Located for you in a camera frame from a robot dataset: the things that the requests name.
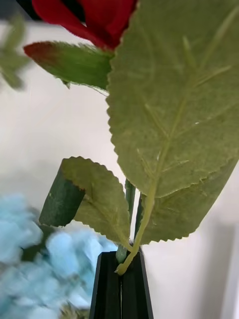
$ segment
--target artificial leaf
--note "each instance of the artificial leaf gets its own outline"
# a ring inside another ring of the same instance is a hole
[[[48,227],[45,225],[39,225],[39,227],[41,228],[43,232],[42,240],[40,244],[38,245],[34,245],[34,246],[23,249],[23,254],[21,257],[22,261],[33,261],[36,255],[46,248],[45,243],[47,241],[47,238],[55,231],[53,227]]]
[[[19,76],[9,69],[5,68],[4,70],[2,70],[2,77],[7,82],[7,84],[13,89],[20,89],[23,86],[23,82],[19,78]]]
[[[238,34],[239,0],[141,0],[107,101],[119,165],[143,194],[167,196],[239,157]]]
[[[68,304],[61,310],[60,319],[89,319],[89,309],[75,309],[72,305]]]
[[[106,89],[111,52],[83,44],[49,41],[27,45],[24,50],[38,65],[64,82]]]
[[[17,52],[6,52],[0,54],[0,67],[16,71],[25,67],[30,59],[25,55],[19,55]]]
[[[25,34],[24,20],[20,14],[14,16],[10,23],[11,28],[2,46],[3,50],[6,51],[16,49],[22,43]]]
[[[141,244],[148,244],[151,240],[180,239],[194,232],[217,199],[236,163],[237,160],[231,160],[198,184],[156,198]]]
[[[16,47],[22,42],[24,30],[23,19],[18,15],[12,20],[10,31],[0,48],[0,72],[13,89],[23,87],[18,72],[30,62],[27,56],[20,55],[16,51]]]
[[[64,159],[61,169],[67,180],[86,192],[74,219],[131,250],[128,204],[113,173],[82,157]]]
[[[83,189],[79,189],[64,177],[60,166],[43,205],[40,223],[49,226],[69,224],[75,217],[84,195]]]

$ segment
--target blue artificial flower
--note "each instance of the blue artificial flower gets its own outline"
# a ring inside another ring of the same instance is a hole
[[[0,262],[15,264],[22,250],[41,241],[42,231],[34,222],[23,196],[0,198]]]
[[[20,248],[41,238],[22,197],[0,199],[0,234],[0,261],[5,263],[18,261]],[[8,267],[0,276],[0,318],[57,319],[67,304],[89,308],[98,255],[116,249],[91,229],[53,233],[44,254]]]

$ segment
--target flower stem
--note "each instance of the flower stem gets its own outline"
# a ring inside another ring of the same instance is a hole
[[[125,198],[128,202],[128,212],[129,212],[129,221],[131,224],[132,214],[133,214],[133,205],[134,205],[134,197],[135,197],[135,187],[130,183],[130,181],[125,181]],[[123,263],[127,256],[127,248],[123,245],[119,244],[118,250],[116,251],[116,259],[119,264]]]
[[[140,227],[140,224],[141,224],[142,213],[143,213],[142,194],[140,194],[139,201],[138,201],[138,209],[137,209],[137,215],[136,215],[136,222],[135,222],[134,240],[135,240],[135,238],[136,238],[137,232],[138,232],[139,227]]]

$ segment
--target red rose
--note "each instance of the red rose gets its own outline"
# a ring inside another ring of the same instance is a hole
[[[32,0],[36,13],[47,23],[59,24],[104,49],[114,49],[137,0],[75,0],[85,13],[86,26],[62,0]]]

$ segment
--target rose petal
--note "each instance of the rose petal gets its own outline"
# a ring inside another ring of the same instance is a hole
[[[91,41],[98,47],[106,44],[84,26],[60,0],[32,0],[36,13],[47,23],[59,24],[81,38]]]

